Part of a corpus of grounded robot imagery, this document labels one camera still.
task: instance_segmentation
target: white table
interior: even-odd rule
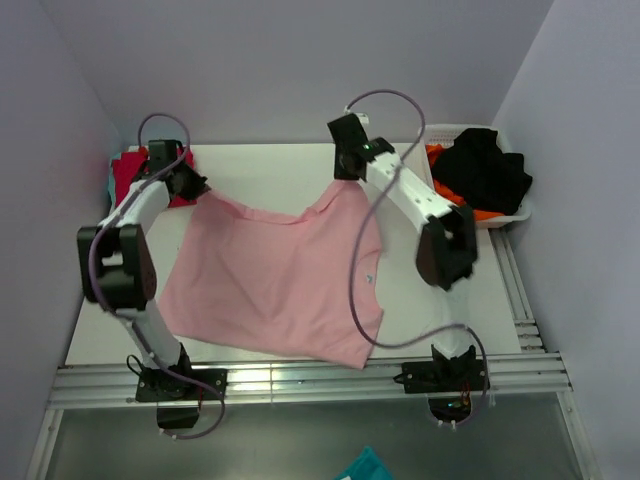
[[[397,144],[402,151],[406,144]],[[209,184],[251,207],[299,214],[333,179],[333,144],[212,145],[192,147],[198,170]],[[425,178],[426,154],[416,149],[407,164]],[[368,186],[370,198],[379,192]],[[164,288],[194,207],[162,213],[147,242],[158,275],[158,295]],[[399,342],[433,327],[442,315],[439,293],[419,277],[414,255],[418,235],[390,201],[377,214],[384,252],[378,267],[376,295],[384,309],[378,335],[382,342]],[[453,311],[480,336],[488,354],[520,353],[509,299],[488,232],[478,231],[479,260],[468,288]],[[193,362],[253,362],[283,360],[259,352],[211,345],[180,338]],[[137,353],[120,323],[86,300],[66,358],[67,365],[121,364]],[[374,349],[372,358],[430,356],[430,342],[402,350]]]

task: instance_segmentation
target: white wall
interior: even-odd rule
[[[380,87],[430,122],[490,123],[552,0],[42,3],[126,140],[166,110],[196,142],[274,143],[330,141],[326,123]],[[417,129],[398,100],[363,108],[389,138]]]
[[[607,478],[640,472],[640,2],[556,0],[495,124],[533,174],[512,232]]]
[[[0,478],[22,478],[75,321],[75,233],[104,211],[116,130],[35,0],[0,4]]]

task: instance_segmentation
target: metal frame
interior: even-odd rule
[[[599,480],[602,476],[575,408],[564,362],[559,353],[546,352],[509,239],[499,229],[491,232],[491,240],[522,348],[520,354],[489,356],[492,395],[557,393],[581,474],[585,479]],[[194,368],[229,369],[226,395],[229,404],[362,401],[407,398],[402,386],[395,384],[392,378],[400,372],[402,362],[415,360],[418,359],[370,360],[362,371],[315,361],[207,363],[194,365]],[[46,477],[64,410],[155,407],[157,404],[135,403],[136,383],[137,378],[122,365],[59,369],[27,478],[40,480]],[[175,404],[167,402],[161,406]]]

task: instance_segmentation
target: orange cloth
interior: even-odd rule
[[[429,167],[433,167],[433,164],[436,163],[438,157],[442,152],[446,149],[442,145],[427,145],[427,157],[429,158]],[[441,184],[437,180],[433,180],[433,185],[435,186],[435,190],[439,195],[442,195],[447,200],[455,203],[456,205],[465,205],[466,202],[464,198],[460,195],[456,195],[452,190],[449,189],[446,185]],[[474,210],[473,216],[476,219],[476,222],[480,222],[482,220],[489,220],[490,218],[495,217],[503,217],[504,213],[499,212],[487,212],[485,210]]]

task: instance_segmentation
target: black wire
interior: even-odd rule
[[[136,363],[138,364],[138,367],[140,367],[140,371],[139,372],[135,368],[133,368],[131,366],[131,363],[129,363],[132,358],[136,361]],[[133,355],[133,354],[127,355],[127,368],[129,370],[131,370],[134,373],[134,375],[136,375],[138,377],[140,377],[140,374],[142,373],[142,370],[144,370],[144,367],[142,366],[142,362],[140,361],[140,359],[138,357],[136,357],[135,355]]]

